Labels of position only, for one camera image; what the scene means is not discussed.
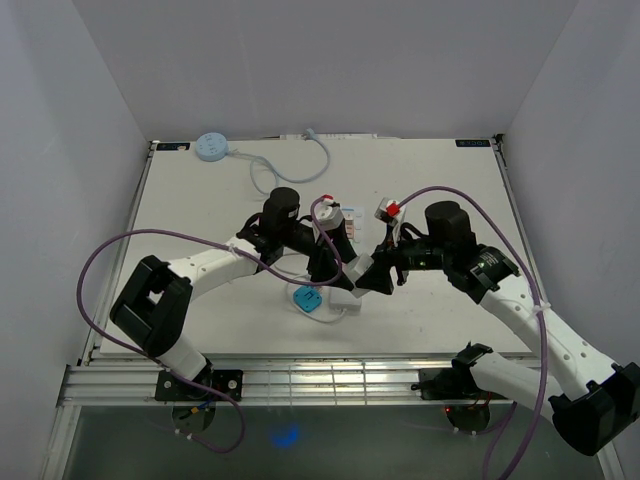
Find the white cube socket adapter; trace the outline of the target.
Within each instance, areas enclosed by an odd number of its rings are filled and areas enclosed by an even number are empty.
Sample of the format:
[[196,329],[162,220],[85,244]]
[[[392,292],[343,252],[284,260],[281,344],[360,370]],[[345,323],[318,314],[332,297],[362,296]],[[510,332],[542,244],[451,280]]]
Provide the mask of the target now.
[[357,255],[353,260],[346,264],[344,273],[353,285],[366,274],[373,265],[374,260],[369,254]]

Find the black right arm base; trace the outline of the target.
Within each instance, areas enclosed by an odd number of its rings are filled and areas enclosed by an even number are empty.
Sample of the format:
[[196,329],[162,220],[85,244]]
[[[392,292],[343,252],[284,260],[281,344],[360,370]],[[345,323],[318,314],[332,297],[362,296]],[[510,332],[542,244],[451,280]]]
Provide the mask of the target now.
[[455,433],[469,436],[488,435],[503,429],[513,417],[515,405],[491,424],[490,402],[500,395],[482,390],[473,379],[471,370],[480,360],[487,359],[494,350],[481,343],[468,343],[451,360],[451,365],[440,370],[420,369],[418,381],[410,389],[418,392],[422,400],[461,400],[465,404],[446,404],[444,412]]

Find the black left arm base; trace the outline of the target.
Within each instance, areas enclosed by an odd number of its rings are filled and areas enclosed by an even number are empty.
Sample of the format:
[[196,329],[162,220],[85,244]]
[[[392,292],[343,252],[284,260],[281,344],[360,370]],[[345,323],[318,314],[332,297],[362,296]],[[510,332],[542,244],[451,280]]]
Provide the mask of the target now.
[[242,398],[244,372],[239,369],[214,369],[205,371],[194,380],[184,382],[169,371],[159,372],[153,398],[162,402],[218,401],[212,390],[221,392],[235,401]]

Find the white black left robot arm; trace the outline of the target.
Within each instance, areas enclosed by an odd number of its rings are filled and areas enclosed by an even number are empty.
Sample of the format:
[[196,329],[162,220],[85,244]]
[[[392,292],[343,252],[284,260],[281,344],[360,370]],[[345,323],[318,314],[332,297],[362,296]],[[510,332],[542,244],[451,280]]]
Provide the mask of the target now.
[[222,248],[162,261],[149,255],[136,265],[111,308],[110,320],[143,351],[178,375],[178,388],[190,399],[212,387],[212,367],[183,332],[190,303],[230,281],[255,275],[276,263],[286,249],[307,257],[314,283],[347,290],[351,280],[340,268],[356,257],[339,204],[325,196],[313,207],[311,225],[299,219],[300,196],[277,187]]

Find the pink small plug adapter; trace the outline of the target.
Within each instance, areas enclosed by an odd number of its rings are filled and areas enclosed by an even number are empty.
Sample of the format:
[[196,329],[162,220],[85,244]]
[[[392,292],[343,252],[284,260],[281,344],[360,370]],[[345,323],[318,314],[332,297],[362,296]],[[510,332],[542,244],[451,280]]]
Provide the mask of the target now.
[[349,239],[354,239],[355,238],[355,227],[354,227],[354,224],[352,222],[346,222],[345,223],[345,230],[346,230],[347,237]]

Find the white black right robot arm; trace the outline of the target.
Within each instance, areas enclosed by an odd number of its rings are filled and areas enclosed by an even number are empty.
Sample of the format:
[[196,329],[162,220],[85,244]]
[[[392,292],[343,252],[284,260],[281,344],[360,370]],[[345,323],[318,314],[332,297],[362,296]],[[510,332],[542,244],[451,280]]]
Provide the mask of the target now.
[[541,362],[540,372],[519,367],[490,347],[468,345],[452,361],[451,382],[464,397],[481,390],[529,408],[540,408],[574,450],[593,456],[639,417],[639,367],[622,365],[573,330],[534,293],[524,275],[499,249],[481,244],[466,211],[454,201],[425,210],[428,232],[401,233],[405,210],[384,199],[375,211],[387,236],[356,285],[391,294],[396,272],[442,271],[450,284],[506,325]]

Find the white multicolour power strip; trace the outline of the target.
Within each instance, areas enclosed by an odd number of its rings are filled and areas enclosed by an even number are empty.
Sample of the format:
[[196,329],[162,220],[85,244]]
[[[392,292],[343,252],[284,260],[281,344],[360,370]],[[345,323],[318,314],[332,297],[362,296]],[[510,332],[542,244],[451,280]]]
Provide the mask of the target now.
[[[363,238],[364,238],[364,214],[363,207],[354,207],[357,211],[357,219],[353,223],[355,227],[355,238],[348,240],[351,246],[354,248],[357,254],[363,251]],[[335,312],[342,312],[345,315],[357,315],[362,306],[362,300],[356,298],[350,291],[331,287],[328,290],[328,307]]]

